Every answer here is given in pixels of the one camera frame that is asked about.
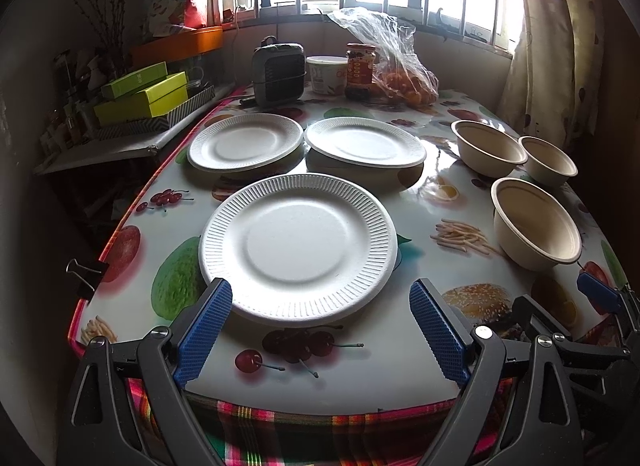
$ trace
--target green box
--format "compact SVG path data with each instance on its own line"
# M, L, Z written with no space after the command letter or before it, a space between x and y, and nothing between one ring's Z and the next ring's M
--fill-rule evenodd
M104 84L101 89L102 95L105 99L118 99L137 90L142 90L142 88L153 84L166 75L166 63L164 62L140 68L140 70L127 74L120 79Z
M184 72L172 74L164 81L130 96L97 104L94 106L94 112L100 126L158 117L171 112L189 98L186 84Z

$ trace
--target screw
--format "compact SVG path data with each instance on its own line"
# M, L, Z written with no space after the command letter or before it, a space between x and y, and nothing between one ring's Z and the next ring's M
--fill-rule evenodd
M107 341L107 338L105 338L104 336L96 336L91 341L89 341L89 344L92 347L102 347L105 341Z
M169 327L163 327L162 325L160 325L159 327L154 327L153 329L151 329L151 337L157 340L166 338L167 334L169 334Z
M476 336L483 340L488 340L493 333L494 332L489 327L485 327L485 325L479 325L476 327Z
M539 345L542 345L543 347L546 347L547 349L553 345L553 343L551 343L551 338L549 336L545 336L543 334L541 334L540 336L538 336L536 338L536 341L538 342Z

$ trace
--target plastic bag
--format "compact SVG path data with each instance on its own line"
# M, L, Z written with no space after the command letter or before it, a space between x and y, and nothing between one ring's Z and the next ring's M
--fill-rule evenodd
M404 100L414 108L438 99L438 78L424 68L414 52L413 25L364 7L335 10L329 18L361 42L377 47L380 61L373 74L374 96Z

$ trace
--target polka dot curtain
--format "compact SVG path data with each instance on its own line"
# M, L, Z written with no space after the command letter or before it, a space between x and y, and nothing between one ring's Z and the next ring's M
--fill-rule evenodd
M597 114L600 0L524 0L520 42L498 106L517 132L570 149Z

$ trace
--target white paper plate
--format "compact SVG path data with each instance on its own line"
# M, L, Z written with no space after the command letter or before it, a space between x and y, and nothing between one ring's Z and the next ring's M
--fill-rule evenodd
M363 188L329 175L280 175L226 199L200 239L207 283L227 279L254 321L313 326L342 318L386 284L398 243L391 217Z
M414 135L364 117L324 119L306 129L305 139L328 157L373 168L407 168L427 157Z
M273 113L227 117L191 142L189 162L205 171L250 170L274 162L302 142L302 126Z

